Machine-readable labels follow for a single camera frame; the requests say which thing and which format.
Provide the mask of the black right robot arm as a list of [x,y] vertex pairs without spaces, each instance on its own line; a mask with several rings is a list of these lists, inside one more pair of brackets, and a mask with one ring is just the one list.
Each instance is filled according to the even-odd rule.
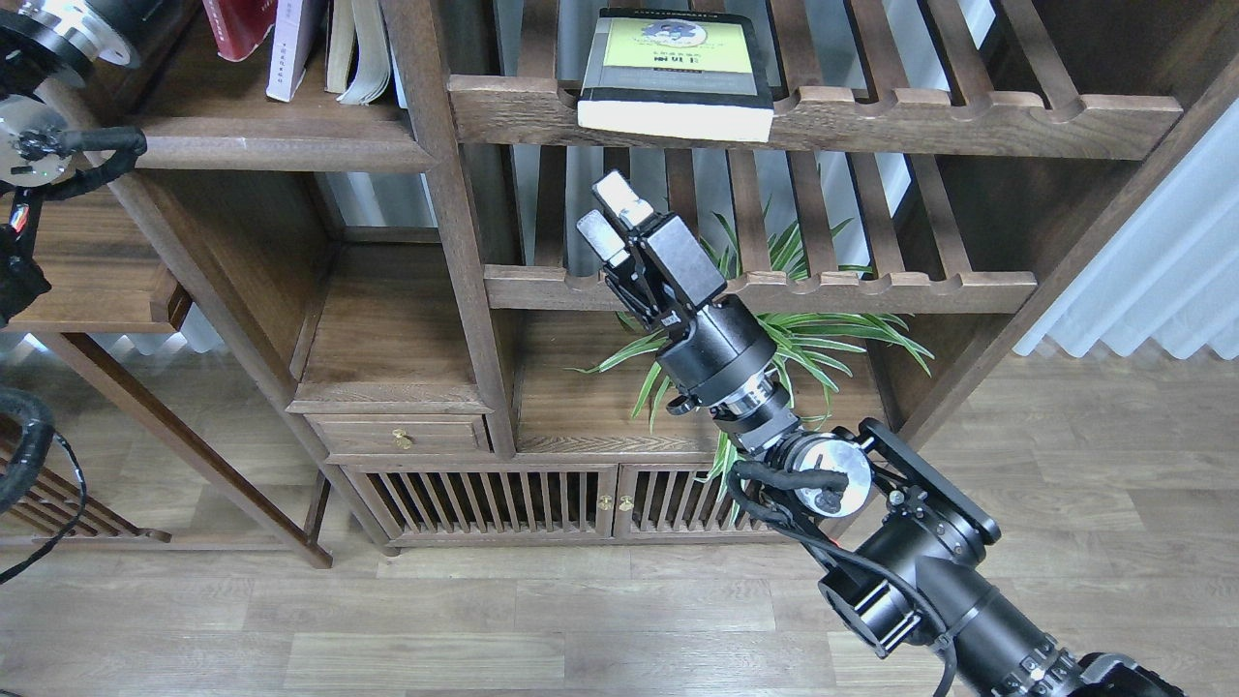
[[808,431],[767,376],[776,342],[678,215],[655,212],[618,171],[592,187],[577,229],[608,287],[647,331],[676,386],[672,413],[707,409],[738,447],[724,475],[743,513],[786,534],[825,574],[821,595],[881,657],[908,643],[944,664],[937,693],[1177,696],[1121,652],[1075,657],[978,572],[999,525],[883,423]]

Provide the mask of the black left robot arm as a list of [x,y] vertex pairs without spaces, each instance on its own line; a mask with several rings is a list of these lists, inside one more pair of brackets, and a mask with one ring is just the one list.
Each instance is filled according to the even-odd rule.
[[1,14],[2,217],[1,310],[9,322],[50,291],[35,261],[46,202],[85,196],[133,172],[145,134],[71,128],[37,88],[56,79],[84,87],[95,62],[135,68],[142,52],[183,17],[182,1],[22,1]]

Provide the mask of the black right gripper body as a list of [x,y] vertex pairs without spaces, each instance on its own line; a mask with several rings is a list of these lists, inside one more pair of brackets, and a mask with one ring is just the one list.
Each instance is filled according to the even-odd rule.
[[647,232],[620,234],[627,238],[632,265],[603,265],[606,284],[662,339],[655,366],[678,392],[668,412],[778,415],[779,387],[767,378],[776,342],[742,300],[726,293],[725,279],[681,217],[655,213]]

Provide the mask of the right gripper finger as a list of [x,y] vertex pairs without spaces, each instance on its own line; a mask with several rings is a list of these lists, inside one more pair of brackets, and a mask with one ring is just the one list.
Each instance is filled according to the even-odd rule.
[[632,265],[627,238],[612,227],[600,210],[589,210],[576,222],[576,229],[607,269]]
[[655,210],[641,198],[620,170],[610,170],[591,186],[603,215],[620,232],[647,232],[655,225]]

